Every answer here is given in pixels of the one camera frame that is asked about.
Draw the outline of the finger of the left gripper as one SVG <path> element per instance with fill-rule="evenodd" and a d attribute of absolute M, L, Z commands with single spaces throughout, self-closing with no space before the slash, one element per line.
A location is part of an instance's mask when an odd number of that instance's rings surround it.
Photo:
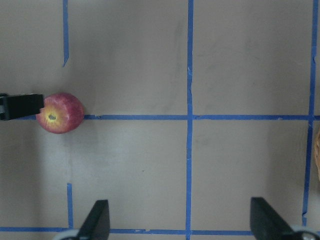
<path fill-rule="evenodd" d="M 0 120 L 9 121 L 37 115 L 44 108 L 42 94 L 0 94 Z"/>

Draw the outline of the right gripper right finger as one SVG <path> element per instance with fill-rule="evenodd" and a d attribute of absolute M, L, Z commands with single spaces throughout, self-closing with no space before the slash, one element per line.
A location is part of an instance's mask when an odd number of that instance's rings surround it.
<path fill-rule="evenodd" d="M 250 200 L 249 226 L 256 240 L 295 239 L 295 231 L 263 197 Z"/>

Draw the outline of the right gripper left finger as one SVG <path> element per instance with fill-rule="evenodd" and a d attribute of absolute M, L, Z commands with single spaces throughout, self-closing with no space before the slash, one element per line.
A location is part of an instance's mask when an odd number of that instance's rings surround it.
<path fill-rule="evenodd" d="M 110 211 L 107 199 L 97 200 L 79 229 L 76 240 L 107 240 L 110 234 Z"/>

